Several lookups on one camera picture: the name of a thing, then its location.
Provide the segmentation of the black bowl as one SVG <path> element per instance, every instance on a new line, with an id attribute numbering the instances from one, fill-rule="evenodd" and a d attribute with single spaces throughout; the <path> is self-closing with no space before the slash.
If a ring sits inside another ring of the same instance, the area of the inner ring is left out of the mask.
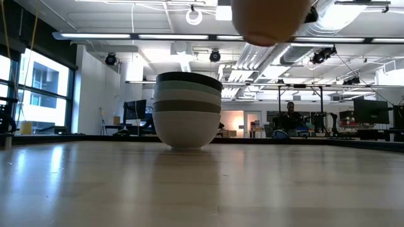
<path id="1" fill-rule="evenodd" d="M 205 86 L 209 86 L 211 88 L 216 89 L 217 91 L 222 91 L 223 84 L 219 82 L 217 79 L 205 76 L 198 73 L 190 73 L 190 72 L 166 72 L 159 74 L 156 77 L 156 82 L 163 81 L 186 81 L 192 83 L 203 84 Z"/>

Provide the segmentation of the silver ventilation duct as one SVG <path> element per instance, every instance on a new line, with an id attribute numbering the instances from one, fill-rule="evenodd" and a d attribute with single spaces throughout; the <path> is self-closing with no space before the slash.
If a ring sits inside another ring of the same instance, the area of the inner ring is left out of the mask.
<path id="1" fill-rule="evenodd" d="M 296 36 L 315 36 L 314 31 L 316 23 L 305 23 L 302 25 Z M 280 58 L 281 65 L 292 65 L 304 57 L 307 53 L 312 50 L 312 47 L 299 47 L 290 45 L 289 49 Z"/>

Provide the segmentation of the long ceiling light bar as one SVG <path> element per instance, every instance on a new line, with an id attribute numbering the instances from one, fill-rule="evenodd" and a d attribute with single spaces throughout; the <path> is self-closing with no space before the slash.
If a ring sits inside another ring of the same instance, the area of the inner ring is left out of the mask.
<path id="1" fill-rule="evenodd" d="M 168 33 L 62 33 L 53 32 L 56 40 L 186 40 L 209 42 L 242 42 L 240 35 L 214 34 L 168 34 Z M 369 44 L 369 45 L 404 45 L 404 38 L 395 37 L 290 37 L 286 43 L 297 44 Z"/>

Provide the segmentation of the black desk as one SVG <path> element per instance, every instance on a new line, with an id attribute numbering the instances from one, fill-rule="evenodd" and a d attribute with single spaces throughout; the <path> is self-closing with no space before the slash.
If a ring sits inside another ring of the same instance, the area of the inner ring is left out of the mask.
<path id="1" fill-rule="evenodd" d="M 404 129 L 359 129 L 357 136 L 361 140 L 383 140 L 386 142 L 403 142 Z"/>

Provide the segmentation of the large window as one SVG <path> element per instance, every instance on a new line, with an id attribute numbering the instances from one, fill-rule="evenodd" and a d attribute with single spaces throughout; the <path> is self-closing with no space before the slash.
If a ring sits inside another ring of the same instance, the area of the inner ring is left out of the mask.
<path id="1" fill-rule="evenodd" d="M 55 134 L 69 123 L 73 72 L 33 50 L 8 58 L 0 54 L 0 97 L 15 98 L 17 127 L 33 122 L 32 134 Z"/>

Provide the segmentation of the white ribbed bowl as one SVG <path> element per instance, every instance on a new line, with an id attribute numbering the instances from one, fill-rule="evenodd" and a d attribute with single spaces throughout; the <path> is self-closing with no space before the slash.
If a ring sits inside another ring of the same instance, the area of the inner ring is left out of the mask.
<path id="1" fill-rule="evenodd" d="M 219 114 L 221 106 L 208 102 L 199 102 L 191 100 L 167 100 L 159 101 L 153 104 L 154 112 L 210 112 Z"/>

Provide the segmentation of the black background rig frame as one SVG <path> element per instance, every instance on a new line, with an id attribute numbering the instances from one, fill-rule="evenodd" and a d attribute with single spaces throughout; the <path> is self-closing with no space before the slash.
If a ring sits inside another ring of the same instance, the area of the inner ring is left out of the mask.
<path id="1" fill-rule="evenodd" d="M 320 97 L 320 113 L 318 113 L 318 116 L 322 118 L 320 128 L 322 132 L 324 132 L 324 100 L 323 100 L 323 88 L 324 85 L 315 85 L 315 84 L 276 84 L 275 85 L 278 90 L 278 114 L 281 116 L 282 114 L 282 88 L 286 87 L 285 91 L 289 90 L 290 88 L 293 89 L 298 89 L 298 90 L 303 90 L 306 88 L 310 88 L 315 94 L 317 94 L 318 97 Z"/>

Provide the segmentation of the person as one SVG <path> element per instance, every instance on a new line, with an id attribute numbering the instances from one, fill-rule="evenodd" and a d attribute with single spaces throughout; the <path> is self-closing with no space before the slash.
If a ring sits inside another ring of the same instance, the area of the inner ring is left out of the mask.
<path id="1" fill-rule="evenodd" d="M 294 102 L 287 103 L 287 111 L 281 116 L 281 125 L 289 136 L 298 136 L 297 128 L 302 125 L 302 116 L 295 111 Z"/>

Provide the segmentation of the peach bowl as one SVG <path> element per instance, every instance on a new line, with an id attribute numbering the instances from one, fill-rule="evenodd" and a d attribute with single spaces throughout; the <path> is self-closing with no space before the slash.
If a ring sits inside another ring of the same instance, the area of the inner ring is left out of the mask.
<path id="1" fill-rule="evenodd" d="M 305 22 L 311 0 L 231 0 L 232 24 L 252 45 L 287 41 Z"/>

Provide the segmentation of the black monitor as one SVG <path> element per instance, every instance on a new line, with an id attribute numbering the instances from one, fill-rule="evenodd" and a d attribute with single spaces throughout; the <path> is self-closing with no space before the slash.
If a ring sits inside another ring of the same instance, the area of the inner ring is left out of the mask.
<path id="1" fill-rule="evenodd" d="M 124 102 L 123 121 L 144 119 L 146 114 L 146 100 Z"/>
<path id="2" fill-rule="evenodd" d="M 389 107 L 385 101 L 355 99 L 353 107 L 357 123 L 389 124 Z"/>

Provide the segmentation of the light grey ribbed bowl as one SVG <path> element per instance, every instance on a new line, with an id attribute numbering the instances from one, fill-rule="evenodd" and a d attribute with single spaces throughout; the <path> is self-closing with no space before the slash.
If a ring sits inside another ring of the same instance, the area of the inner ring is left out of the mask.
<path id="1" fill-rule="evenodd" d="M 202 91 L 194 91 L 194 90 L 158 91 L 154 94 L 153 100 L 154 102 L 168 101 L 168 100 L 187 100 L 187 101 L 212 103 L 219 106 L 222 104 L 222 100 L 220 97 Z"/>

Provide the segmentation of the pale green bowl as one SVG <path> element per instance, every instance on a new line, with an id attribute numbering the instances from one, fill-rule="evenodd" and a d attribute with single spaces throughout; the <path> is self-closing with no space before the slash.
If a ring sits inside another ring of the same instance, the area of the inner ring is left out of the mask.
<path id="1" fill-rule="evenodd" d="M 222 97 L 222 92 L 218 91 L 214 88 L 211 88 L 209 86 L 203 85 L 203 84 L 198 84 L 198 83 L 193 83 L 193 82 L 187 82 L 187 81 L 162 81 L 162 82 L 157 82 L 154 91 L 155 93 L 163 90 L 193 90 L 193 91 L 202 91 L 205 93 L 209 93 L 211 95 L 215 95 L 218 97 Z"/>

